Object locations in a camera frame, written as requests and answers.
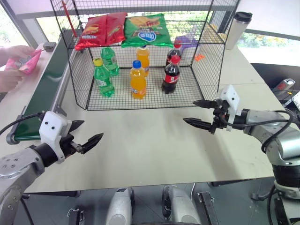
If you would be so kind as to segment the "person's right hand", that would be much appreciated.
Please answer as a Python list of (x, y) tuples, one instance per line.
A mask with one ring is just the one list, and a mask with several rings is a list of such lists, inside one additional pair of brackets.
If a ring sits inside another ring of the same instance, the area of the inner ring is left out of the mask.
[(13, 90), (20, 81), (24, 73), (19, 70), (4, 70), (0, 72), (0, 92), (9, 92)]

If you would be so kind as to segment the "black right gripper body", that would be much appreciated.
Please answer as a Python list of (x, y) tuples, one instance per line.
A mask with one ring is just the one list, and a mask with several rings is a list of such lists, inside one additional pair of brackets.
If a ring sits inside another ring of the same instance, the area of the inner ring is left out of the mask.
[(229, 108), (229, 103), (226, 100), (218, 100), (218, 101), (213, 101), (211, 103), (212, 108), (214, 108), (213, 111), (213, 123), (210, 127), (210, 133), (214, 134), (216, 129), (223, 129), (227, 128), (227, 122), (229, 116), (227, 116), (228, 108)]

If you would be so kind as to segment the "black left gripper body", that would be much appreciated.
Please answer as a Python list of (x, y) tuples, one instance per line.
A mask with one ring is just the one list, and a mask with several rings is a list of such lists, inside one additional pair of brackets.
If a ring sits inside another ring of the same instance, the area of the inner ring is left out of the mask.
[(73, 139), (73, 135), (67, 134), (66, 137), (63, 137), (60, 140), (60, 148), (66, 158), (75, 154), (76, 152), (84, 154), (83, 146), (75, 143)]

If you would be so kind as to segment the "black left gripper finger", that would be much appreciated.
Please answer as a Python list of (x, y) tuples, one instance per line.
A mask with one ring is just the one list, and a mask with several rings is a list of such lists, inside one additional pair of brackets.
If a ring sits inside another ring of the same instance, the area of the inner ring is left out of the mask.
[(81, 154), (87, 153), (89, 150), (93, 149), (102, 139), (104, 133), (96, 134), (92, 136), (88, 141), (82, 145)]
[(82, 124), (84, 123), (84, 120), (73, 120), (69, 129), (69, 133), (75, 131), (78, 129)]

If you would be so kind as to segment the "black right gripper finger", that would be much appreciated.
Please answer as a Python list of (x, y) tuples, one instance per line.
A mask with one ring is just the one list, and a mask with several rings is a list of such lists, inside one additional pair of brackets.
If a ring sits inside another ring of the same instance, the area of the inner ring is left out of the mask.
[(205, 122), (197, 118), (183, 118), (183, 120), (195, 128), (211, 131), (212, 124), (209, 122)]
[(217, 108), (217, 102), (216, 101), (210, 101), (210, 100), (197, 100), (197, 101), (194, 101), (193, 102), (194, 105), (198, 106), (198, 107), (201, 107), (201, 108), (207, 108), (207, 109), (210, 109), (210, 108)]

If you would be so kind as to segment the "person's left hand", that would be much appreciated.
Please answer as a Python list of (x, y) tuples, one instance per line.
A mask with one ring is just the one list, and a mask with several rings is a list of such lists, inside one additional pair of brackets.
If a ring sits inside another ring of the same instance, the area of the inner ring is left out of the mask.
[(12, 47), (0, 48), (0, 66), (6, 65), (9, 58), (24, 58), (26, 59), (31, 53), (35, 51), (34, 48), (25, 45), (16, 45)]

